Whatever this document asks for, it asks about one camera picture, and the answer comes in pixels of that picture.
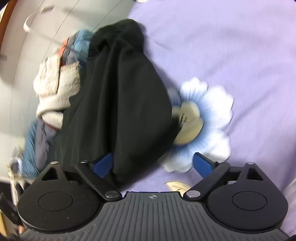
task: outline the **white puffer jacket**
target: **white puffer jacket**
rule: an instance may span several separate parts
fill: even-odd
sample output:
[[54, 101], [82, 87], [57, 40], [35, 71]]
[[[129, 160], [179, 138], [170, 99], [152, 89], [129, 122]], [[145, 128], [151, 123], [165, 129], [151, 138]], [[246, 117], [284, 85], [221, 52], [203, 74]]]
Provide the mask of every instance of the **white puffer jacket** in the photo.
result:
[[60, 67], [60, 57], [53, 55], [41, 63], [33, 86], [39, 97], [37, 117], [58, 129], [63, 114], [57, 112], [70, 107], [69, 98], [80, 90], [79, 62]]

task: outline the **gray ribbed surface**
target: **gray ribbed surface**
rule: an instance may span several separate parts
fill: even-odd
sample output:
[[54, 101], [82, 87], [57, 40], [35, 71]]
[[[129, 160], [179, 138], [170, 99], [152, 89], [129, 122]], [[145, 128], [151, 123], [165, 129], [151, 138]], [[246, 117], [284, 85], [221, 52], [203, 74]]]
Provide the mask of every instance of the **gray ribbed surface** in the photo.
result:
[[241, 234], [214, 222], [200, 203], [187, 202], [179, 193], [128, 193], [106, 203], [99, 215], [80, 230], [42, 234], [27, 230], [23, 241], [284, 241], [280, 230]]

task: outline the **black circular pad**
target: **black circular pad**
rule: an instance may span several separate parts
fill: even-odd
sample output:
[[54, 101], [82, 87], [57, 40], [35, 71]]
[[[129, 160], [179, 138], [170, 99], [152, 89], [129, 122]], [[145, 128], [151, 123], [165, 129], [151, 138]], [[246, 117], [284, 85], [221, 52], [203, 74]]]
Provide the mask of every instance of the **black circular pad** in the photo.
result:
[[43, 232], [75, 230], [89, 222], [98, 209], [99, 200], [91, 190], [67, 180], [34, 182], [18, 203], [24, 225]]
[[227, 227], [266, 231], [281, 224], [288, 210], [285, 197], [265, 181], [246, 180], [215, 189], [207, 199], [213, 217]]
[[239, 192], [232, 197], [232, 202], [240, 209], [248, 211], [259, 210], [267, 204], [266, 198], [257, 192]]
[[65, 192], [51, 192], [39, 199], [39, 205], [46, 211], [62, 211], [70, 207], [73, 197]]

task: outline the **lavender bed sheet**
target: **lavender bed sheet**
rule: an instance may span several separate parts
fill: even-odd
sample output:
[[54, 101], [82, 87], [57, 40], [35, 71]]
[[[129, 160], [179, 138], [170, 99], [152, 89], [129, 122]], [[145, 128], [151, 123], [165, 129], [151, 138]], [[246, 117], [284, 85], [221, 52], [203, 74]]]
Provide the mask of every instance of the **lavender bed sheet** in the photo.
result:
[[[233, 95], [228, 161], [256, 162], [284, 191], [296, 177], [296, 2], [148, 0], [129, 17], [143, 26], [145, 54], [167, 87], [198, 77]], [[200, 179], [195, 170], [159, 168], [129, 190], [167, 191], [166, 181]], [[282, 229], [295, 228], [290, 207]]]

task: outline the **logo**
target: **logo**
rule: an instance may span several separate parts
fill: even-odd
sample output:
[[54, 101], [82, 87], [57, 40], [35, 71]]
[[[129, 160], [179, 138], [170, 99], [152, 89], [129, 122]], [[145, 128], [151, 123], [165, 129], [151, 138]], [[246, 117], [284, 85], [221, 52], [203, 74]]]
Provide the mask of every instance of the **logo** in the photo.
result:
[[157, 196], [153, 193], [152, 195], [148, 196], [149, 198], [151, 198], [152, 200], [157, 198]]

